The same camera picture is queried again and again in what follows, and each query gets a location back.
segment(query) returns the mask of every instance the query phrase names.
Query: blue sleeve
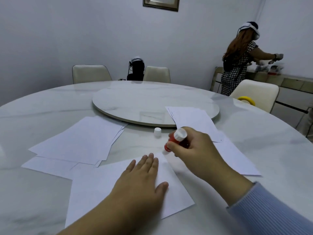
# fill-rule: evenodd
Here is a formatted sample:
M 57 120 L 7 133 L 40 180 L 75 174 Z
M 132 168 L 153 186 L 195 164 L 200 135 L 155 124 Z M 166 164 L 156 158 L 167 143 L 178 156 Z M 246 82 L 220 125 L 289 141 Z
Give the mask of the blue sleeve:
M 313 234 L 313 223 L 301 216 L 260 183 L 228 212 L 255 235 L 304 235 Z

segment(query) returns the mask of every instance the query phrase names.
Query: glue stick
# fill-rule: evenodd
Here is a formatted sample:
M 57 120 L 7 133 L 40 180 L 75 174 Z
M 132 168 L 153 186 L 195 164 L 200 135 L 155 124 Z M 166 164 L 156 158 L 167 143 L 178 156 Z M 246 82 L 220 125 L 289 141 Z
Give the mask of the glue stick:
M 179 128 L 175 131 L 175 133 L 168 139 L 169 142 L 174 142 L 179 144 L 182 142 L 185 138 L 187 138 L 187 132 L 183 128 Z M 167 145 L 164 145 L 165 151 L 163 151 L 164 154 L 170 153 L 171 150 L 167 147 Z

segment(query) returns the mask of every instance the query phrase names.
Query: white marble table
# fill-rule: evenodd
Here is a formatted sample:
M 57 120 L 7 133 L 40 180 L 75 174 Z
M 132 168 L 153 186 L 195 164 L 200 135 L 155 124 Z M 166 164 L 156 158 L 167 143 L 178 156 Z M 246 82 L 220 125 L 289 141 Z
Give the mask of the white marble table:
M 219 113 L 218 105 L 201 91 L 146 81 L 105 82 L 92 102 L 100 112 L 115 119 L 155 127 L 176 126 L 166 106 L 201 108 L 212 119 Z
M 166 84 L 155 83 L 165 87 Z M 0 107 L 0 234 L 55 234 L 65 225 L 71 181 L 20 166 L 35 156 L 33 145 L 72 126 L 85 116 L 101 115 L 92 104 L 104 82 L 64 86 L 38 92 Z M 220 107 L 218 129 L 250 158 L 263 174 L 265 188 L 313 220 L 313 146 L 295 129 L 253 106 L 212 92 L 180 86 L 206 95 Z M 129 124 L 104 164 L 162 150 L 153 127 Z M 139 234 L 244 234 L 225 210 L 226 203 L 204 181 L 167 156 L 196 205 L 151 224 Z

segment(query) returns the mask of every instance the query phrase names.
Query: picture frame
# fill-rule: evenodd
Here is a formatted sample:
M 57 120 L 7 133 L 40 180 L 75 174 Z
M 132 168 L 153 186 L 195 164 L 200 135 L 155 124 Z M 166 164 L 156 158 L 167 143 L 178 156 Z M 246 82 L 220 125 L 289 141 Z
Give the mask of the picture frame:
M 178 11 L 179 0 L 143 0 L 143 6 Z

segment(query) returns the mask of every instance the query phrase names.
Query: long hair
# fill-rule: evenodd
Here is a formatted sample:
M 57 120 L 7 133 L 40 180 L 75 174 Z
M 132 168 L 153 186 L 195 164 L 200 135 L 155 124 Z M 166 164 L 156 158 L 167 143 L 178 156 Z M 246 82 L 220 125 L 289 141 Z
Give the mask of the long hair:
M 254 39 L 255 31 L 252 28 L 239 32 L 237 37 L 230 43 L 223 59 L 231 54 L 235 54 L 235 59 L 240 59 L 248 48 L 249 43 Z

